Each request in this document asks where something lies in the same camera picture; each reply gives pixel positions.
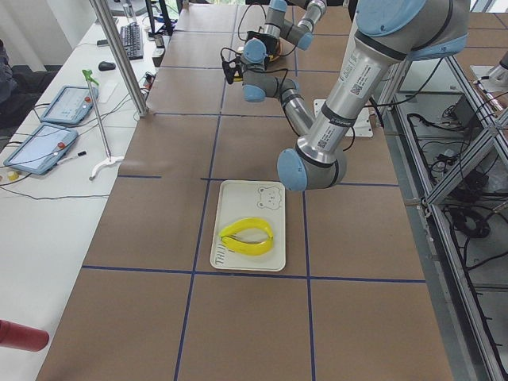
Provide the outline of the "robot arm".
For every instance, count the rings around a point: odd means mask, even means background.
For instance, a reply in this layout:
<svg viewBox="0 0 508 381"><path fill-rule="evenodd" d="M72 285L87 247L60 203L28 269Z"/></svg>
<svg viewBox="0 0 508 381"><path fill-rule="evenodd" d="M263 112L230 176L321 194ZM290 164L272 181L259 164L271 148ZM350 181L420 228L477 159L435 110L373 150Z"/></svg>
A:
<svg viewBox="0 0 508 381"><path fill-rule="evenodd" d="M267 58L284 39L308 49L324 1L298 1L306 12L298 24L286 20L287 2L270 2L263 32L249 40L240 57L243 95L248 102L279 100L298 134L277 162L280 182L290 191L325 189L340 182L347 162L339 146L390 66L404 60L451 56L466 45L468 1L359 1L349 39L354 48L318 114L306 107L296 82L269 75Z"/></svg>
<svg viewBox="0 0 508 381"><path fill-rule="evenodd" d="M327 2L322 0L292 1L305 13L298 23L286 19L287 1L272 0L265 11L264 24L258 32L248 32L242 56L250 63L259 64L277 53L281 40L296 48L307 50L314 39L316 24L325 15Z"/></svg>

